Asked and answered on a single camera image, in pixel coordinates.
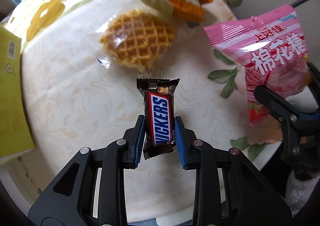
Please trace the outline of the white fuzzy sleeve forearm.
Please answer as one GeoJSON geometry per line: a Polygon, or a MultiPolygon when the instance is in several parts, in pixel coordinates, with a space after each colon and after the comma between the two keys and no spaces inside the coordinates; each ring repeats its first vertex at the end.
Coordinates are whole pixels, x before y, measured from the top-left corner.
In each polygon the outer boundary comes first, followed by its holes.
{"type": "Polygon", "coordinates": [[[319,176],[301,181],[295,177],[294,171],[290,173],[286,184],[285,200],[293,214],[299,212],[306,204],[318,181],[319,176]]]}

